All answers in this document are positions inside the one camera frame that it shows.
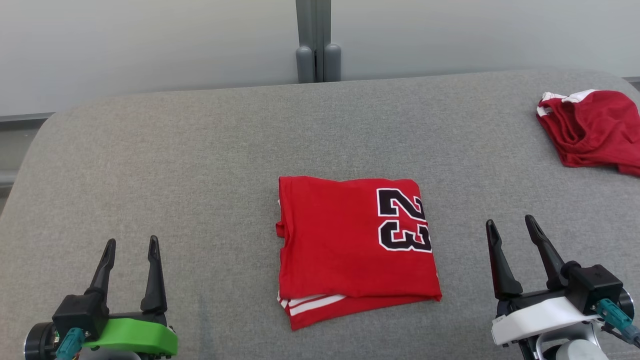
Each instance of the white wall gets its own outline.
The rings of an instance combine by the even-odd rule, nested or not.
[[[640,76],[638,0],[334,0],[342,79],[537,66]]]
[[[293,0],[1,0],[0,116],[297,83]]]

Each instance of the white trim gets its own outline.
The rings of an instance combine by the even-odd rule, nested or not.
[[[327,306],[329,304],[333,304],[334,302],[338,302],[346,297],[347,296],[345,295],[332,295],[329,297],[322,298],[320,300],[306,302],[302,305],[299,305],[293,308],[290,307],[289,314],[291,316],[295,316],[300,313],[304,313],[305,311],[309,311],[309,310],[317,309],[319,307]]]
[[[323,296],[326,296],[326,295],[325,294],[311,295],[311,296],[303,297],[303,298],[300,298],[300,299],[291,299],[289,301],[289,307],[294,307],[294,306],[296,306],[298,304],[302,304],[305,301],[317,299],[317,298],[323,297]]]
[[[280,298],[280,290],[278,290],[278,296],[276,297],[276,299],[278,299],[278,302],[280,303],[280,305],[282,306],[283,309],[287,308],[287,305],[289,304],[289,301],[287,299],[281,299]]]
[[[597,90],[589,89],[589,90],[577,92],[575,94],[569,95],[569,97],[565,97],[564,99],[562,99],[562,102],[576,102],[576,103],[581,102],[582,100],[584,100],[585,97],[587,97],[589,94],[595,91]]]
[[[545,108],[545,107],[542,107],[542,106],[538,106],[538,116],[539,117],[547,116],[552,112],[554,112],[554,111],[551,110],[551,108]]]
[[[541,101],[547,101],[550,99],[564,99],[566,96],[564,95],[560,95],[560,94],[554,94],[552,92],[545,92],[544,94],[542,94],[542,100]]]

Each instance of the gray couch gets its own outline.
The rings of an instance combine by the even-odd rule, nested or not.
[[[88,286],[118,240],[108,305],[140,306],[151,234],[163,253],[179,359],[521,359],[497,347],[484,222],[525,291],[545,287],[524,215],[565,260],[601,263],[640,297],[640,179],[565,168],[535,109],[545,91],[640,94],[583,70],[165,92],[55,114],[0,218],[0,348]],[[278,176],[414,179],[441,302],[349,315],[291,332],[276,302]],[[611,359],[640,352],[608,334]]]

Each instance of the folded red shirt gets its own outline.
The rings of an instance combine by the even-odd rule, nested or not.
[[[586,90],[567,96],[546,92],[538,120],[567,167],[615,165],[640,176],[640,115],[625,94]]]
[[[442,294],[412,180],[280,178],[278,301],[291,328]]]

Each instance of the cable connector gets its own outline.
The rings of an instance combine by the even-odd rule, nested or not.
[[[600,300],[595,311],[604,319],[605,323],[620,331],[623,340],[640,347],[640,329],[631,324],[633,319],[627,316],[613,301]]]
[[[79,327],[73,327],[67,332],[65,339],[56,351],[59,360],[72,360],[82,350],[84,344],[84,332]]]

